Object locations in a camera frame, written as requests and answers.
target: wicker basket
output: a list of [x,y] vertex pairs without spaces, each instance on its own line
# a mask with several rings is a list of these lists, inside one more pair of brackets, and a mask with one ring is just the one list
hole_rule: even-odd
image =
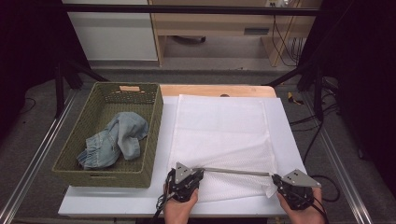
[[[148,136],[139,142],[140,157],[127,161],[120,155],[114,165],[99,171],[79,167],[77,156],[85,149],[85,140],[101,132],[117,113],[125,111],[139,114],[149,125]],[[72,186],[148,188],[162,113],[163,97],[158,84],[95,83],[52,172]]]

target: human hand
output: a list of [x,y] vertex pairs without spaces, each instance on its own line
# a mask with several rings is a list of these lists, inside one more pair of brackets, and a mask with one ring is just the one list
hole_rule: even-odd
[[188,202],[180,203],[170,199],[163,209],[166,224],[186,224],[189,220],[191,209],[198,202],[198,189],[195,189]]
[[[314,197],[321,203],[321,189],[312,188]],[[305,210],[291,210],[285,198],[278,193],[277,198],[279,199],[280,206],[285,210],[288,214],[291,223],[293,224],[323,224],[325,223],[325,219],[323,215],[316,210],[314,207],[309,206]],[[314,200],[314,205],[316,205],[319,209],[322,209],[321,205]]]

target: white cloth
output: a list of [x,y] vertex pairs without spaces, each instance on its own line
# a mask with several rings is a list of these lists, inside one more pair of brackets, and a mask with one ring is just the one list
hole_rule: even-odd
[[[168,169],[176,162],[276,173],[276,162],[261,98],[180,95]],[[199,202],[276,192],[271,177],[204,173]]]

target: blue denim clothing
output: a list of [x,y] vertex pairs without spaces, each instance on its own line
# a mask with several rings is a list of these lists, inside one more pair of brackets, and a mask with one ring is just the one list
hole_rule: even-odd
[[134,112],[120,112],[104,130],[86,139],[87,148],[77,159],[84,170],[114,164],[123,154],[125,160],[140,156],[139,140],[148,135],[149,124]]

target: white panel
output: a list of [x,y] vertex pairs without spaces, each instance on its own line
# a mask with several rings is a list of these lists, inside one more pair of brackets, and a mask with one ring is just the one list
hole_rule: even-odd
[[[69,4],[146,5],[146,0],[63,0]],[[157,61],[148,13],[69,12],[88,60]]]

